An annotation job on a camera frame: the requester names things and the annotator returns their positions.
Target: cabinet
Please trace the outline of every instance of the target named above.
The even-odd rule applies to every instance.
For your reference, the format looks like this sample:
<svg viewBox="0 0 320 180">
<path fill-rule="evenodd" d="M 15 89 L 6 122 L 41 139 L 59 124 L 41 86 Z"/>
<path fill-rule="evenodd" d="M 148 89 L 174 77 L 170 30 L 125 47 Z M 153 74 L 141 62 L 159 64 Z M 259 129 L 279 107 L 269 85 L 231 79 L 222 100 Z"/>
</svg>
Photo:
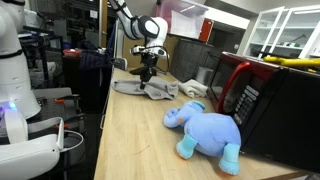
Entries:
<svg viewBox="0 0 320 180">
<path fill-rule="evenodd" d="M 320 33 L 320 5 L 260 12 L 245 47 L 245 56 L 260 59 L 260 52 L 309 57 Z"/>
<path fill-rule="evenodd" d="M 320 57 L 320 41 L 318 42 L 318 44 L 316 45 L 316 47 L 312 51 L 311 56 Z"/>
</svg>

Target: microwave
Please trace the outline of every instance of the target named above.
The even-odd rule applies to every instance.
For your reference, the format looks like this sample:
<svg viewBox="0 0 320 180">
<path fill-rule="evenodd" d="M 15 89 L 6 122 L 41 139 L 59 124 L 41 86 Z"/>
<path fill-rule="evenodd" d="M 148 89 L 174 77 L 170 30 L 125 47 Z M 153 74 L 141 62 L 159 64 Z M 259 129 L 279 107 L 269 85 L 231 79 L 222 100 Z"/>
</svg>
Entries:
<svg viewBox="0 0 320 180">
<path fill-rule="evenodd" d="M 241 152 L 320 172 L 320 76 L 223 52 L 207 91 Z"/>
</svg>

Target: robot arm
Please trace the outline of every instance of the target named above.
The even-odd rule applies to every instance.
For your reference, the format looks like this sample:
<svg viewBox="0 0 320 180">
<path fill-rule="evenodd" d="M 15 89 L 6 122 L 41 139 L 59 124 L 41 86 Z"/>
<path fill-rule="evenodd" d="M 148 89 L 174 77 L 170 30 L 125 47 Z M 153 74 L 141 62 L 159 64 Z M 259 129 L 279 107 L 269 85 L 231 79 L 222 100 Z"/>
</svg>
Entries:
<svg viewBox="0 0 320 180">
<path fill-rule="evenodd" d="M 123 0 L 109 0 L 109 2 L 116 11 L 126 36 L 132 40 L 145 39 L 145 47 L 133 48 L 132 54 L 149 53 L 167 59 L 167 53 L 162 48 L 168 31 L 168 24 L 164 19 L 149 16 L 133 17 Z"/>
<path fill-rule="evenodd" d="M 144 46 L 136 46 L 131 49 L 131 54 L 141 54 L 141 62 L 144 67 L 139 69 L 140 89 L 144 89 L 145 83 L 156 73 L 152 67 L 156 66 L 158 57 L 164 59 L 169 57 L 163 47 L 167 36 L 168 24 L 160 17 L 133 17 L 124 0 L 109 0 L 109 2 L 117 13 L 125 29 L 126 36 L 132 40 L 145 40 Z"/>
<path fill-rule="evenodd" d="M 30 179 L 52 169 L 63 150 L 63 120 L 59 133 L 28 140 L 29 128 L 13 102 L 0 103 L 0 129 L 5 128 L 10 144 L 0 146 L 0 177 L 3 179 Z"/>
<path fill-rule="evenodd" d="M 18 38 L 24 0 L 0 0 L 0 102 L 13 101 L 24 118 L 40 111 L 31 90 L 27 60 Z"/>
</svg>

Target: wooden table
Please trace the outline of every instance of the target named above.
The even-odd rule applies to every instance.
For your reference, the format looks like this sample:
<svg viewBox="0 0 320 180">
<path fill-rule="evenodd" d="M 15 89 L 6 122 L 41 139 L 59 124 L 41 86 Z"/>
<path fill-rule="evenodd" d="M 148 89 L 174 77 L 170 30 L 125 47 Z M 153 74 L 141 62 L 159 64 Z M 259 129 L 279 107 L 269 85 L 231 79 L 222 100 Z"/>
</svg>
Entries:
<svg viewBox="0 0 320 180">
<path fill-rule="evenodd" d="M 158 77 L 173 82 L 171 75 Z M 139 79 L 115 69 L 114 79 Z M 192 100 L 179 92 L 175 100 L 152 100 L 146 95 L 128 95 L 110 88 L 104 129 L 100 142 L 95 179 L 102 180 L 188 180 L 263 179 L 297 172 L 296 169 L 266 159 L 240 155 L 240 174 L 226 176 L 218 168 L 218 157 L 195 152 L 184 160 L 175 151 L 183 138 L 183 128 L 163 125 L 167 110 Z M 214 112 L 206 98 L 205 112 Z"/>
</svg>

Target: towel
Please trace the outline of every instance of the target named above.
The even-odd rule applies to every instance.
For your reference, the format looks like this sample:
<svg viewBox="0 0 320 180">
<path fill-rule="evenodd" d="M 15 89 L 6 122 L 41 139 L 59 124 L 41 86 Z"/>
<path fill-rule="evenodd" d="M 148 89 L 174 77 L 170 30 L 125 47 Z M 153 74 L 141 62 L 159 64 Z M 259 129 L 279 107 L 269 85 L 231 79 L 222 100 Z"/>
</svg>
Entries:
<svg viewBox="0 0 320 180">
<path fill-rule="evenodd" d="M 185 83 L 179 83 L 179 90 L 191 98 L 206 97 L 207 89 L 207 86 L 193 79 L 190 79 Z"/>
<path fill-rule="evenodd" d="M 140 89 L 140 79 L 112 80 L 111 86 L 114 90 L 126 94 L 147 94 L 153 100 L 164 98 L 173 100 L 178 96 L 178 83 L 178 81 L 169 83 L 159 77 L 153 76 L 149 82 L 146 82 L 144 89 Z"/>
</svg>

